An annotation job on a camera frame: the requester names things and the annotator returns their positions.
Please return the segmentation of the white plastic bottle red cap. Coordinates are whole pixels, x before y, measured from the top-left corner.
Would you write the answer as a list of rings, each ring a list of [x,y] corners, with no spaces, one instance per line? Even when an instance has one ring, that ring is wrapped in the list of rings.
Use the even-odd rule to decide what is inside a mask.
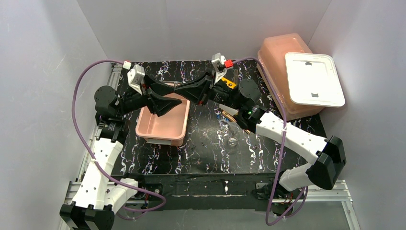
[[[224,112],[228,113],[231,116],[235,116],[238,114],[238,110],[228,107],[223,104],[219,104],[219,108],[222,109]]]

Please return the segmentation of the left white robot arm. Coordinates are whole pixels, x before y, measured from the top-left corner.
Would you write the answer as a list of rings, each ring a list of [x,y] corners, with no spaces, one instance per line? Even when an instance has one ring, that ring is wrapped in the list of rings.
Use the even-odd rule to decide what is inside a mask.
[[[109,85],[96,90],[98,129],[93,146],[86,146],[90,162],[76,194],[59,212],[70,229],[111,229],[117,212],[138,193],[155,196],[166,203],[162,195],[140,187],[140,177],[115,179],[111,173],[129,132],[125,115],[143,107],[155,115],[164,115],[181,103],[179,99],[169,97],[173,91],[173,85],[157,82],[149,76],[131,77],[125,95]]]

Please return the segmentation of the clear glass beaker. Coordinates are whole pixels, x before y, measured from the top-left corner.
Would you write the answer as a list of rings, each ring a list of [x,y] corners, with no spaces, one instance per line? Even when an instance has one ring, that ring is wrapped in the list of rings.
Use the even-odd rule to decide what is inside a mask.
[[[238,135],[228,136],[226,139],[227,145],[235,147],[240,143],[240,137]]]

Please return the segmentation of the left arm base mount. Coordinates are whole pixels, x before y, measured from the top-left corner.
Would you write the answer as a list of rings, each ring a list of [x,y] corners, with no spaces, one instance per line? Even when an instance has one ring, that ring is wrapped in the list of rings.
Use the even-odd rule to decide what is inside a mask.
[[[131,212],[139,213],[139,215],[138,216],[129,216],[129,215],[126,214],[126,215],[123,216],[123,215],[121,215],[119,213],[119,211],[117,211],[116,214],[115,214],[117,217],[119,217],[121,219],[124,219],[124,220],[135,221],[135,220],[143,217],[147,212],[157,210],[157,209],[165,206],[166,203],[167,203],[167,199],[164,196],[162,196],[161,194],[159,194],[159,193],[156,193],[156,192],[153,192],[153,191],[148,191],[148,190],[142,189],[142,188],[137,188],[136,191],[137,191],[137,193],[143,193],[144,194],[143,195],[144,198],[142,200],[143,200],[143,205],[147,204],[146,209],[133,209],[133,208],[127,207],[126,206],[127,202],[124,201],[122,207],[119,208],[119,210],[124,209],[125,211],[131,211]],[[148,199],[149,199],[150,196],[155,196],[155,197],[161,199],[161,203],[159,205],[155,206],[155,207],[149,207],[148,206],[148,204],[149,204]]]

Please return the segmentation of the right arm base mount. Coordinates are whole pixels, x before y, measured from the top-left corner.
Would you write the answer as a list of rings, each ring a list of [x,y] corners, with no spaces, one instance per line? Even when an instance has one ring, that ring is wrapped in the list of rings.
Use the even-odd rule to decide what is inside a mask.
[[[259,200],[268,200],[271,196],[272,186],[272,183],[256,183],[252,194]],[[283,187],[277,185],[273,199],[281,200],[281,202],[273,203],[271,212],[276,216],[280,216],[293,204],[296,198],[302,199],[305,197],[305,191],[300,195],[301,192],[301,188],[287,192]]]

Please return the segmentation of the pink plastic bin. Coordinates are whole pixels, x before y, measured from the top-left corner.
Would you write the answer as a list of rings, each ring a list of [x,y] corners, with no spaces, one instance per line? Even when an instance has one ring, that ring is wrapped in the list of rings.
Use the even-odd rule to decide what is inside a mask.
[[[147,107],[141,108],[135,133],[147,143],[181,146],[186,135],[190,101],[175,93],[168,97],[180,99],[181,104],[163,116],[150,113]]]

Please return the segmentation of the clear glass test tube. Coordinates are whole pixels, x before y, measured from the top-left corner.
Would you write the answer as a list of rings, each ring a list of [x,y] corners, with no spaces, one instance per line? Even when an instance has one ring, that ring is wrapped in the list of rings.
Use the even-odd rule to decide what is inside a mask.
[[[238,82],[238,70],[235,69],[233,72],[233,83],[237,84]]]

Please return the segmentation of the clear plastic funnel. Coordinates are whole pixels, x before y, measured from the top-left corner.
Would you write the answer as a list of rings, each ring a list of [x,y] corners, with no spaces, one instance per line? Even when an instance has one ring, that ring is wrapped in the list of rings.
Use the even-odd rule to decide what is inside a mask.
[[[244,137],[244,131],[236,122],[222,120],[220,121],[220,135],[224,138],[241,139]]]

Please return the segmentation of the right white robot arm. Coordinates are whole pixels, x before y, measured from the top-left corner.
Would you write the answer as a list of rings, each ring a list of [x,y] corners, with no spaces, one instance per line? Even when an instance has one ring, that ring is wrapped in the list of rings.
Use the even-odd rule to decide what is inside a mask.
[[[244,79],[230,88],[222,80],[215,82],[211,74],[206,73],[197,80],[176,86],[174,91],[196,104],[204,105],[209,100],[220,104],[242,129],[277,141],[303,157],[305,165],[285,170],[278,179],[277,185],[285,191],[309,185],[331,190],[346,164],[340,138],[313,135],[269,112],[258,103],[262,94],[252,79]]]

